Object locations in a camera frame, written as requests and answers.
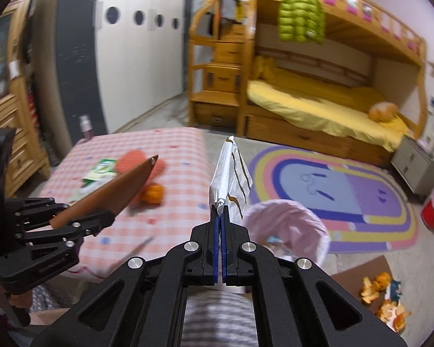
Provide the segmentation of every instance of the rug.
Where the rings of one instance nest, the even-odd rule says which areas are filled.
[[[287,146],[269,147],[249,165],[251,204],[291,199],[312,210],[331,236],[330,253],[381,252],[411,247],[413,207],[382,169]]]

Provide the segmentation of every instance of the brown knife blade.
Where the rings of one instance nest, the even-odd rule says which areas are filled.
[[[60,228],[71,219],[105,210],[110,210],[117,216],[146,184],[157,159],[158,155],[155,155],[103,185],[51,219],[50,225]]]

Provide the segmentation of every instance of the gray nightstand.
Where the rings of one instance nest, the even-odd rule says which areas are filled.
[[[426,154],[413,138],[404,137],[392,158],[392,165],[413,193],[431,194],[434,188],[434,156]]]

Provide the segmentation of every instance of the white paper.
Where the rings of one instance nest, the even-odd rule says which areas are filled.
[[[12,80],[13,78],[19,77],[20,73],[19,73],[19,61],[18,60],[14,60],[12,62],[10,62],[8,64],[8,68],[10,69],[10,79]]]
[[[241,224],[249,201],[252,178],[234,137],[228,137],[220,151],[217,167],[209,187],[209,206],[215,205],[219,215],[228,205],[230,221]]]

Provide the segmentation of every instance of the pink bag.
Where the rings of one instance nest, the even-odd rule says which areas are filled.
[[[252,241],[267,245],[267,239],[276,236],[294,256],[307,257],[318,266],[330,248],[323,222],[299,202],[272,199],[252,205],[246,209],[243,225]]]

